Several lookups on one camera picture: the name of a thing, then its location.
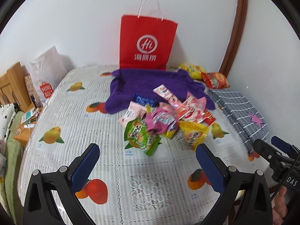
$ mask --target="yellow fruit print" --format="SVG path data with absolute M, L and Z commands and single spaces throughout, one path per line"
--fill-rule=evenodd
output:
M 84 87 L 82 87 L 82 82 L 76 82 L 74 85 L 70 86 L 70 88 L 67 90 L 68 91 L 78 91 L 78 90 L 85 90 Z
M 216 138 L 223 138 L 225 136 L 225 134 L 229 134 L 225 131 L 223 131 L 220 127 L 219 124 L 217 123 L 212 123 L 211 124 L 211 133 L 214 139 Z
M 39 141 L 44 141 L 47 144 L 64 143 L 62 138 L 60 137 L 61 128 L 56 126 L 51 128 L 49 131 L 44 133 L 44 136 Z

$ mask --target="haidilao logo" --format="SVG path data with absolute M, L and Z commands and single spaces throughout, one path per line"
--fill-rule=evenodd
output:
M 137 41 L 136 47 L 143 54 L 150 54 L 157 48 L 157 39 L 153 35 L 144 35 Z

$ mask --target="snack package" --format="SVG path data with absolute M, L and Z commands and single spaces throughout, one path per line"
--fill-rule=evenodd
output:
M 161 96 L 175 109 L 178 119 L 181 119 L 189 112 L 189 108 L 184 106 L 180 100 L 169 91 L 164 85 L 161 85 L 153 90 L 157 95 Z
M 213 115 L 208 111 L 204 110 L 204 121 L 210 126 L 216 119 L 213 117 Z
M 148 130 L 156 130 L 158 134 L 165 134 L 169 125 L 175 121 L 175 118 L 166 110 L 157 107 L 153 113 L 147 113 L 145 122 Z
M 164 102 L 160 102 L 159 107 L 161 107 L 162 109 L 165 109 L 168 113 L 170 113 L 175 118 L 175 121 L 169 125 L 167 132 L 162 135 L 165 138 L 170 139 L 176 133 L 176 130 L 178 129 L 178 126 L 179 126 L 176 112 L 169 104 L 164 103 Z
M 196 147 L 202 144 L 209 132 L 209 127 L 193 122 L 179 121 L 179 127 L 193 151 L 196 151 Z
M 128 122 L 136 118 L 142 118 L 145 113 L 146 113 L 146 107 L 131 101 L 125 115 L 119 118 L 119 123 L 122 126 L 126 127 Z
M 230 87 L 226 77 L 222 73 L 201 73 L 203 81 L 210 89 L 223 89 Z
M 187 99 L 183 102 L 183 105 L 190 108 L 190 112 L 187 113 L 182 120 L 201 123 L 204 118 L 204 110 L 206 106 L 206 98 L 202 97 L 201 99 L 197 99 L 190 92 L 187 93 Z
M 179 68 L 187 71 L 189 76 L 194 80 L 202 80 L 201 72 L 206 73 L 203 67 L 193 64 L 182 63 L 179 65 Z
M 191 96 L 192 96 L 194 99 L 197 99 L 195 96 L 192 95 L 191 92 L 188 91 L 188 92 L 187 92 L 187 98 L 186 98 L 186 99 L 188 99 L 188 98 L 191 97 Z M 204 111 L 205 108 L 206 108 L 206 103 L 207 103 L 206 97 L 202 97 L 202 98 L 200 98 L 200 99 L 197 99 L 197 103 L 198 103 L 198 106 L 201 108 L 201 110 Z
M 178 119 L 175 111 L 169 104 L 161 102 L 160 106 L 162 107 L 151 109 L 147 105 L 145 118 L 147 130 L 156 130 L 158 134 L 170 139 L 178 129 Z
M 151 107 L 155 107 L 156 105 L 156 100 L 142 97 L 138 94 L 135 94 L 134 101 L 138 104 L 141 104 L 142 106 L 146 106 L 147 104 L 149 104 Z
M 156 151 L 161 138 L 155 131 L 147 131 L 146 128 L 147 125 L 140 118 L 128 122 L 124 140 L 134 141 L 147 156 L 151 156 Z

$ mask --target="blue snack package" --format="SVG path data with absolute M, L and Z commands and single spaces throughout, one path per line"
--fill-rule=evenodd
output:
M 149 104 L 151 107 L 155 107 L 156 105 L 156 100 L 142 97 L 138 94 L 135 94 L 134 102 L 141 104 L 142 106 L 146 106 L 147 104 Z

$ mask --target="purple star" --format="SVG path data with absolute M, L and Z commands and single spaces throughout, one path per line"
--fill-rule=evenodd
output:
M 249 116 L 251 117 L 251 122 L 256 123 L 260 128 L 262 127 L 261 124 L 263 124 L 263 122 L 255 114 L 249 113 Z

